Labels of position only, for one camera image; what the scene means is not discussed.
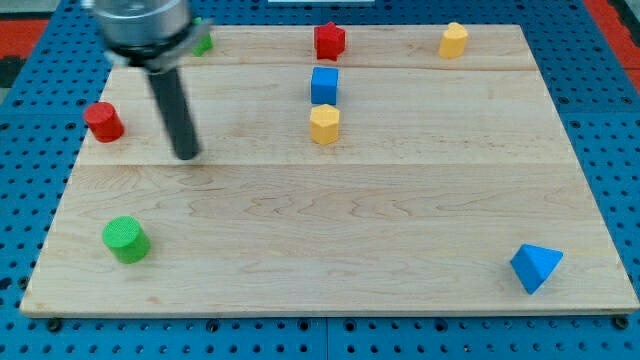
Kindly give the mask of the green block behind arm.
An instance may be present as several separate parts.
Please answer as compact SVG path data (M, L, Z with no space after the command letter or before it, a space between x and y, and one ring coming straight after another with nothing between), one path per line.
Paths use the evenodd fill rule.
M202 17L196 17L193 20L193 23L199 28L202 28L202 35L191 50L194 56L199 57L213 48L213 41L210 34L210 22Z

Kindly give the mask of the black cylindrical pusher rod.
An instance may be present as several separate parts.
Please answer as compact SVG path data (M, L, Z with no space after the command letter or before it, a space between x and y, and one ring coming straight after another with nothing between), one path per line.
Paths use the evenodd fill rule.
M180 160L195 158L200 153L200 143L178 70L148 74L147 79L175 156Z

